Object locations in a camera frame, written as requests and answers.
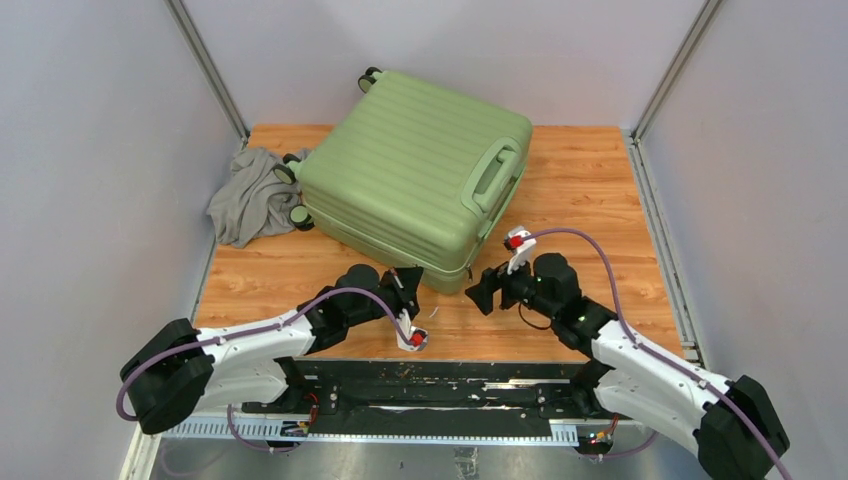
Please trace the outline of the green suitcase blue lining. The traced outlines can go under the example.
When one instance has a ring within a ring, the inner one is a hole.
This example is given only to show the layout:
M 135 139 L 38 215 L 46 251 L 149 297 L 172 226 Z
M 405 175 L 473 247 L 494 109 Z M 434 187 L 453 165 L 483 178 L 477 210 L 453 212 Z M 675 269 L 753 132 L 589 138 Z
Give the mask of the green suitcase blue lining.
M 301 160 L 304 206 L 326 235 L 459 292 L 527 167 L 522 114 L 396 70 Z

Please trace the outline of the green suitcase wheel front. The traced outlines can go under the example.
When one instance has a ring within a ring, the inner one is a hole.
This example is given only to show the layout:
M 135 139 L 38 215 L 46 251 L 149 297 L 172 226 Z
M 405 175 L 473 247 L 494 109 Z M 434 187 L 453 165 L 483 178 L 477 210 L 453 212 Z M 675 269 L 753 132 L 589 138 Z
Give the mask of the green suitcase wheel front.
M 304 205 L 292 207 L 288 213 L 289 221 L 298 231 L 309 231 L 314 228 L 314 219 Z

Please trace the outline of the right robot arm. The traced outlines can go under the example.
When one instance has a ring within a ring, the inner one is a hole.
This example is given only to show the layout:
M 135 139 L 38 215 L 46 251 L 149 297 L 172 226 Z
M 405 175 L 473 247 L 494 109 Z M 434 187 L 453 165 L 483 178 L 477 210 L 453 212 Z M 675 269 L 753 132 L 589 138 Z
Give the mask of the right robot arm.
M 709 372 L 624 326 L 582 292 L 561 254 L 488 268 L 465 294 L 484 315 L 519 306 L 548 318 L 558 341 L 588 359 L 570 381 L 577 413 L 635 420 L 692 453 L 713 479 L 762 479 L 790 448 L 761 383 Z

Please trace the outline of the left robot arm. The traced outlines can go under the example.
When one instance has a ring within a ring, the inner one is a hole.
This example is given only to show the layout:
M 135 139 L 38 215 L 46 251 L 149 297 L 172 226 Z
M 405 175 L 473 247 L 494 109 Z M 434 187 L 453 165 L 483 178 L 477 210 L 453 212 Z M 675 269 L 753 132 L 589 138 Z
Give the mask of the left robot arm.
M 172 320 L 121 368 L 116 413 L 153 435 L 222 406 L 271 403 L 296 412 L 307 389 L 286 371 L 284 359 L 327 350 L 353 327 L 380 319 L 391 323 L 400 349 L 426 347 L 427 332 L 413 324 L 423 274 L 419 266 L 379 274 L 356 264 L 314 298 L 271 318 L 219 328 Z

